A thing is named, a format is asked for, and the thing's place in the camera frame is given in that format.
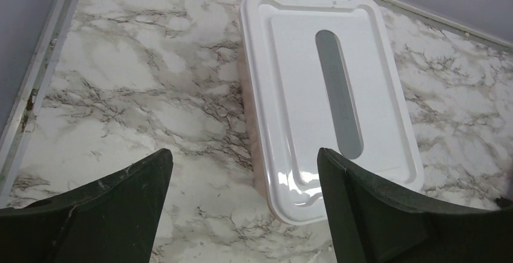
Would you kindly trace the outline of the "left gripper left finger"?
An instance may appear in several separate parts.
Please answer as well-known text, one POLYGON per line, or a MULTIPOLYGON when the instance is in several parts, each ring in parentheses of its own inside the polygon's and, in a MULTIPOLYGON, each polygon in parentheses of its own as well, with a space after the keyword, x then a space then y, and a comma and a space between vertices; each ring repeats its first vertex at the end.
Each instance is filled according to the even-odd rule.
POLYGON ((149 262, 173 169, 169 149, 23 208, 1 210, 2 262, 149 262))

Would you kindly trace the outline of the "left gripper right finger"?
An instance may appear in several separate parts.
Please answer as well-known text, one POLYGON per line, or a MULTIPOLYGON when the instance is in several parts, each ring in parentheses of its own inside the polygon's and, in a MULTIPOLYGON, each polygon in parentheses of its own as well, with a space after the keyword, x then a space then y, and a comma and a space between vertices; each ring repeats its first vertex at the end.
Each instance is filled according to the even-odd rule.
POLYGON ((338 262, 511 262, 512 208, 431 198, 322 148, 317 165, 338 262))

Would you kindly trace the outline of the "pink plastic bin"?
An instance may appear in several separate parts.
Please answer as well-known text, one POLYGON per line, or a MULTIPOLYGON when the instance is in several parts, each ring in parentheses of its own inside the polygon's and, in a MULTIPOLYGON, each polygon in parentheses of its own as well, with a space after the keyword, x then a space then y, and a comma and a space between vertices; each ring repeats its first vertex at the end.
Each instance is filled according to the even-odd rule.
POLYGON ((267 188, 266 168, 260 142, 260 133, 258 129, 258 119, 255 107, 255 99, 253 94, 252 83, 250 80, 249 69, 244 49, 238 50, 237 68, 240 76, 241 95, 243 98, 244 115, 246 118, 246 128, 249 136, 249 150, 252 160, 252 168, 254 175, 254 187, 258 193, 267 201, 270 213, 278 220, 283 220, 278 216, 272 207, 269 190, 267 188))

